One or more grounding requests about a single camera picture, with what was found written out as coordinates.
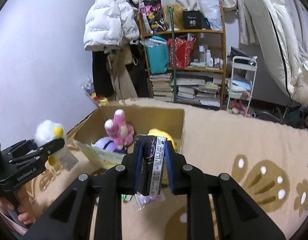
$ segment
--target red bag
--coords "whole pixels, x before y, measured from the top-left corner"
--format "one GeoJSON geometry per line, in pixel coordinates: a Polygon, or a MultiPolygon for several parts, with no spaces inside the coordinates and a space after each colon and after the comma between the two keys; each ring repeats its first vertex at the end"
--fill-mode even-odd
{"type": "MultiPolygon", "coordinates": [[[[186,68],[190,65],[190,57],[194,49],[195,41],[196,39],[193,41],[182,40],[180,38],[175,39],[176,68],[186,68]]],[[[172,39],[168,39],[167,44],[170,49],[170,66],[174,67],[172,39]]]]}

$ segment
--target white wall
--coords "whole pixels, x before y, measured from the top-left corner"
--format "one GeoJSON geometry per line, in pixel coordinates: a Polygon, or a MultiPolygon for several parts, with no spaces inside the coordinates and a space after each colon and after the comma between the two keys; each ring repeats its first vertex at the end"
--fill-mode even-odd
{"type": "Polygon", "coordinates": [[[45,120],[72,128],[96,106],[80,87],[92,72],[84,51],[94,0],[8,0],[0,12],[0,141],[33,138],[45,120]]]}
{"type": "Polygon", "coordinates": [[[239,43],[238,15],[235,11],[225,13],[226,21],[226,43],[227,51],[230,52],[231,46],[240,48],[249,56],[258,56],[258,69],[256,72],[255,87],[253,98],[286,106],[289,97],[276,85],[268,73],[260,46],[246,46],[239,43]]]}

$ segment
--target human hand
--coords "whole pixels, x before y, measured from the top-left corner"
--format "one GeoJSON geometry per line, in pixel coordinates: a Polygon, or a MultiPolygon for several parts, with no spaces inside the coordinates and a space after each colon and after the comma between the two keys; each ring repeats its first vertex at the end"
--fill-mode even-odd
{"type": "MultiPolygon", "coordinates": [[[[17,192],[17,196],[20,201],[20,205],[17,210],[21,213],[18,216],[18,220],[23,222],[25,225],[35,222],[33,207],[30,203],[29,194],[27,193],[25,186],[20,188],[17,192]]],[[[12,203],[4,197],[0,197],[0,208],[14,210],[12,203]]]]}

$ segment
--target pink and black package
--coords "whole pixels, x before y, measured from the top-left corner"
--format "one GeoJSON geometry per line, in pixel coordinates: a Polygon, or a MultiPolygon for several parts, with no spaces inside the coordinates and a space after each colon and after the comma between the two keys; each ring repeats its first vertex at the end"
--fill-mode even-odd
{"type": "Polygon", "coordinates": [[[142,14],[146,33],[155,34],[167,30],[161,0],[144,0],[140,3],[139,12],[142,14]]]}

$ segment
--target black pants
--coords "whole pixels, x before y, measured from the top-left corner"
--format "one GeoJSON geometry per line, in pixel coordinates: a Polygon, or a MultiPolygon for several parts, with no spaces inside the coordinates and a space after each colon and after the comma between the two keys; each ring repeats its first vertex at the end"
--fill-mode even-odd
{"type": "Polygon", "coordinates": [[[110,97],[114,95],[111,76],[106,69],[107,54],[103,51],[93,51],[93,83],[97,96],[110,97]]]}

